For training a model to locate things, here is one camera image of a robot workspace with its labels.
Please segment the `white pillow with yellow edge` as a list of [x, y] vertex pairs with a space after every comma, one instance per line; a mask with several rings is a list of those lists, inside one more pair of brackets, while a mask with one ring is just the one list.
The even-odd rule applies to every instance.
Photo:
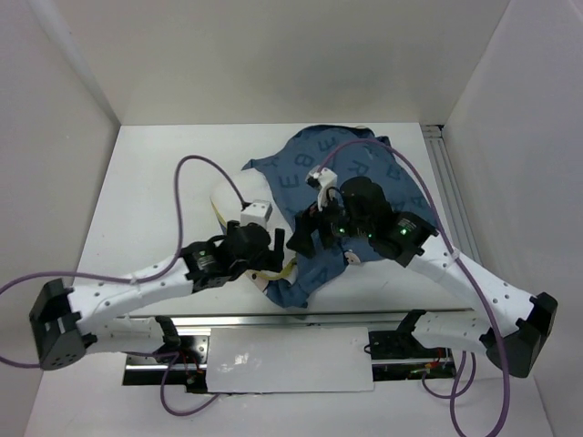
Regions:
[[[271, 214], [267, 220], [267, 230], [270, 236], [274, 238], [274, 230], [283, 229], [285, 231], [285, 241], [288, 241], [292, 235], [292, 228], [277, 207], [271, 194], [270, 185], [263, 174], [255, 168], [249, 168], [242, 170], [231, 179], [247, 202], [266, 201], [271, 204]], [[240, 221], [240, 200], [228, 181], [220, 182], [215, 186], [210, 194], [210, 204], [217, 221], [224, 229], [227, 227], [228, 221]], [[282, 280], [284, 286], [291, 286], [297, 280], [298, 269], [295, 253], [287, 248], [283, 249], [283, 253], [284, 258], [281, 272], [248, 270], [245, 273], [248, 280], [258, 290], [262, 291], [264, 295], [267, 294], [267, 287], [272, 282], [277, 284]]]

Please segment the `blue cartoon print pillowcase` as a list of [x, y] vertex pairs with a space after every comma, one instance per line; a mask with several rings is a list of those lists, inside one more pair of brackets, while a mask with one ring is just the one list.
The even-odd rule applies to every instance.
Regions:
[[346, 271], [350, 256], [367, 263], [405, 254], [413, 235], [402, 231], [401, 217], [416, 216], [423, 230], [438, 230], [432, 205], [390, 146], [369, 128], [319, 125], [245, 165], [266, 179], [292, 230], [297, 277], [268, 283], [273, 303], [307, 307], [318, 288]]

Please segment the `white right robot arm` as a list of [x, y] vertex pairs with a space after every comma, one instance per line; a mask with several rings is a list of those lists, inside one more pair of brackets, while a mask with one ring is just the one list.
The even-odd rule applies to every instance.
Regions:
[[289, 249], [312, 259], [347, 239], [362, 239], [382, 258], [431, 280], [473, 310], [410, 311], [397, 329], [401, 353], [416, 357], [426, 349], [457, 349], [483, 354], [513, 377], [530, 374], [554, 325], [554, 297], [516, 288], [475, 263], [436, 226], [394, 208], [368, 177], [339, 184], [325, 168], [306, 182], [317, 197], [296, 214]]

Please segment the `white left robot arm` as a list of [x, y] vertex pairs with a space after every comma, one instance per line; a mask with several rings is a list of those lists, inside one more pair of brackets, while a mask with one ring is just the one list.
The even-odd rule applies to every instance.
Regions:
[[232, 220], [225, 234], [181, 249], [164, 274], [150, 268], [119, 283], [100, 279], [78, 287], [50, 280], [29, 313], [41, 369], [60, 370], [88, 353], [106, 351], [147, 354], [160, 363], [173, 361], [179, 355], [180, 337], [170, 318], [132, 322], [126, 314], [222, 287], [248, 270], [279, 272], [284, 239], [284, 229], [268, 231]]

